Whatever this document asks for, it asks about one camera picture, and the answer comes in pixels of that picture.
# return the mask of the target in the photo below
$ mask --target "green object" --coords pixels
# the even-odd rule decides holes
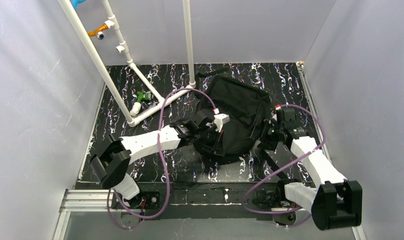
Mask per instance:
[[[146,101],[152,100],[152,93],[150,93],[150,92],[143,93],[141,91],[138,91],[137,92],[137,102],[141,103],[142,100],[146,100]]]

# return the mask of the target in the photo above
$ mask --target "vertical white pole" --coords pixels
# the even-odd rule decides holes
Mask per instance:
[[[86,29],[84,28],[82,22],[80,21],[80,18],[77,15],[76,11],[74,10],[70,0],[58,0],[58,2],[61,5],[66,16],[68,17],[69,21],[71,22],[72,26],[74,27],[75,32],[77,33],[78,37],[83,43],[91,59],[93,60],[94,65],[96,65],[97,70],[99,71],[100,75],[105,81],[106,86],[111,92],[113,98],[119,105],[119,109],[121,109],[121,112],[127,119],[128,124],[132,124],[133,117],[130,115],[130,112],[127,109],[126,104],[124,103],[123,98],[121,97],[120,93],[117,90],[117,87],[112,81],[111,76],[109,75],[104,63],[102,62],[101,57],[98,54],[98,51],[96,51],[96,48],[92,43],[92,40],[90,40],[89,36],[87,35]]]
[[[195,87],[195,65],[193,63],[192,23],[190,17],[190,0],[183,0],[184,28],[186,31],[187,61],[190,74],[189,85]]]

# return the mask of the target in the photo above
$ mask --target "black bag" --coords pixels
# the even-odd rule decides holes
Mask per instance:
[[[198,73],[199,77],[207,77],[225,72],[224,69],[208,74]],[[244,84],[234,78],[215,75],[205,93],[213,100],[220,113],[228,114],[230,122],[223,127],[220,144],[222,154],[213,154],[204,146],[214,147],[216,143],[207,136],[201,136],[193,145],[205,158],[214,159],[219,164],[239,161],[242,154],[247,154],[254,146],[256,139],[260,137],[262,124],[265,119],[271,118],[271,100],[269,94]],[[201,97],[196,110],[212,110],[213,107],[206,97]]]

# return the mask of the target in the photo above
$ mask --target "gray floor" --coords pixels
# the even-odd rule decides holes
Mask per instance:
[[[125,216],[122,223],[133,225]],[[320,231],[312,220],[290,229],[255,219],[165,219],[145,221],[134,230],[112,224],[106,212],[72,212],[65,240],[355,240],[351,228]]]

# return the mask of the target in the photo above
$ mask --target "bag strap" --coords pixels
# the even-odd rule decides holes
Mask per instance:
[[[207,72],[207,73],[201,73],[201,72],[196,73],[196,74],[194,75],[194,80],[196,81],[196,86],[195,86],[194,88],[197,89],[197,90],[201,90],[201,89],[200,89],[200,86],[201,86],[201,78],[206,78],[206,77],[209,77],[209,76],[214,76],[214,75],[217,75],[217,74],[221,74],[221,73],[227,72],[228,70],[229,70],[229,69],[228,69],[227,67],[223,67],[223,68],[221,68],[221,69],[218,69],[218,70],[215,70],[215,71],[211,71],[211,72]],[[200,93],[198,93],[198,92],[194,92],[194,95],[195,95],[198,99],[201,99],[201,97],[202,97],[202,94],[200,94]]]

